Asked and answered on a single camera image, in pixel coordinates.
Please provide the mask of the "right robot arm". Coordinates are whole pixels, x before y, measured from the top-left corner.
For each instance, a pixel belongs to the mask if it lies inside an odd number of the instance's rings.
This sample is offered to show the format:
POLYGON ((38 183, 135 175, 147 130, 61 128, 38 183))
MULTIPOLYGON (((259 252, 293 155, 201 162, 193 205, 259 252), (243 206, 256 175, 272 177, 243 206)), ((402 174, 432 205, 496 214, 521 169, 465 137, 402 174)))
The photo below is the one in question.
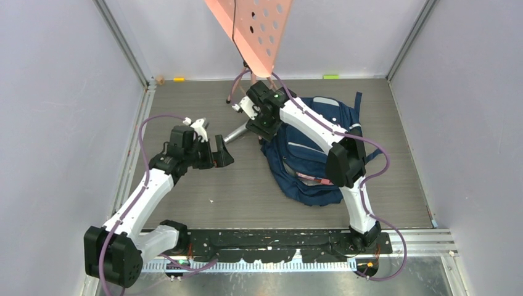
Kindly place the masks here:
POLYGON ((299 98, 285 88, 258 81, 247 90, 241 108, 248 130, 261 137, 261 151, 284 195, 309 206, 344 202, 352 245, 368 253, 377 244, 381 224, 364 185, 366 164, 381 154, 365 151, 360 124, 362 94, 353 106, 329 97, 299 98))

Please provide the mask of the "navy blue student backpack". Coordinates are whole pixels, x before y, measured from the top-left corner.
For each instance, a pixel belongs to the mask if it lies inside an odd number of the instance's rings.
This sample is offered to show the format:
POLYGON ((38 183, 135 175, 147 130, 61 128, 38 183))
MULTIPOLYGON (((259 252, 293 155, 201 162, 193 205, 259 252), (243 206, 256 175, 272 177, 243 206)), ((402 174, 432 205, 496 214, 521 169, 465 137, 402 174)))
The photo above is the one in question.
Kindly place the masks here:
MULTIPOLYGON (((360 124, 361 100, 357 92, 352 107, 329 97, 304 97, 303 103, 331 123, 348 131, 363 134, 360 124)), ((310 138, 293 126, 283 124, 271 141, 261 142, 271 173, 283 194, 307 206, 339 204, 340 189, 335 186, 307 186, 298 180, 296 172, 326 178, 327 155, 310 138)))

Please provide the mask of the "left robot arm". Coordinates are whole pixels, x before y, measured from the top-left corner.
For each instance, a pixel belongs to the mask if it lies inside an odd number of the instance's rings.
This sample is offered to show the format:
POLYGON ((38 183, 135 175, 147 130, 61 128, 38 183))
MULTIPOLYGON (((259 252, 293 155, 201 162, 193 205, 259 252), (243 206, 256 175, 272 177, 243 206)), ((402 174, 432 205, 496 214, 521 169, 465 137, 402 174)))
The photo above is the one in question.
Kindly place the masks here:
POLYGON ((174 126, 160 153, 152 157, 139 186, 103 226, 90 226, 84 234, 84 266, 88 276, 122 288, 131 287, 143 266, 170 251, 184 254, 190 244, 185 224, 162 221, 153 231, 141 231, 160 201, 189 168, 206 170, 234 162, 222 135, 212 151, 207 130, 199 122, 174 126))

